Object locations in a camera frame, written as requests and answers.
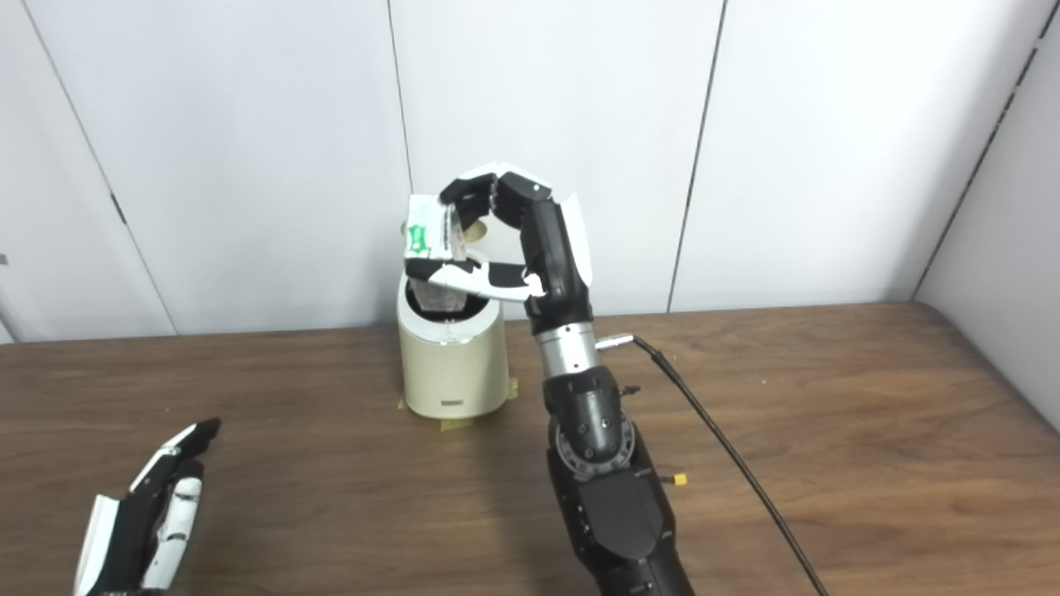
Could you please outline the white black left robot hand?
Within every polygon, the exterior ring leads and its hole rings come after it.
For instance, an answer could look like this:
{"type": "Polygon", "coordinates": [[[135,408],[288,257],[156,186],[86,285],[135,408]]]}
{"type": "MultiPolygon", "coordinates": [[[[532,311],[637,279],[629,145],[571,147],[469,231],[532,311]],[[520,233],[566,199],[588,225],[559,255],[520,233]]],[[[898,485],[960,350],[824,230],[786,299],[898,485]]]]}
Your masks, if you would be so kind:
{"type": "Polygon", "coordinates": [[[125,497],[99,494],[84,533],[72,593],[163,595],[193,534],[207,452],[219,418],[190,424],[152,453],[125,497]]]}

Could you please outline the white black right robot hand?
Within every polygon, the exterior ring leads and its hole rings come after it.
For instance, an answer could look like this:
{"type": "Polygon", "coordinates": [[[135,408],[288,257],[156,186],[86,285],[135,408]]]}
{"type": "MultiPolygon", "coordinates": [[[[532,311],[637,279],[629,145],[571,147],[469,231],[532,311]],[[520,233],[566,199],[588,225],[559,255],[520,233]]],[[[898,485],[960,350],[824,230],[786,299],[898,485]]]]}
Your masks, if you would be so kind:
{"type": "Polygon", "coordinates": [[[412,248],[405,256],[410,279],[485,300],[522,303],[534,334],[593,321],[591,260],[575,195],[556,200],[552,185],[537,175],[490,162],[457,176],[435,203],[455,209],[463,231],[489,215],[518,230],[523,261],[474,264],[412,248]]]}

